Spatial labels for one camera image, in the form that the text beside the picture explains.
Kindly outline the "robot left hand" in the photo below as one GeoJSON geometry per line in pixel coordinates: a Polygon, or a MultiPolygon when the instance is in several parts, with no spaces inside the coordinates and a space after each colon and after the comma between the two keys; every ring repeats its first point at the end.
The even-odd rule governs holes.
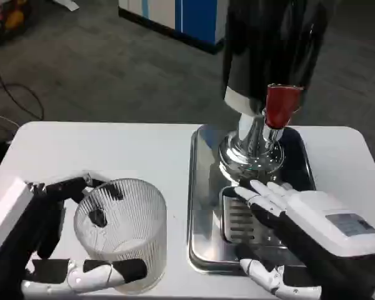
{"type": "Polygon", "coordinates": [[[142,259],[54,259],[64,203],[80,203],[86,188],[107,184],[92,172],[58,182],[0,177],[0,299],[70,299],[144,279],[142,259]]]}

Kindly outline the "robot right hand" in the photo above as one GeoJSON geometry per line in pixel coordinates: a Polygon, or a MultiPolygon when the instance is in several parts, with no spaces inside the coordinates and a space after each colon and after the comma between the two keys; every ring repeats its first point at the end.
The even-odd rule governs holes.
{"type": "Polygon", "coordinates": [[[279,299],[375,299],[375,228],[322,191],[251,180],[233,189],[252,215],[294,254],[299,267],[235,248],[252,281],[279,299]]]}

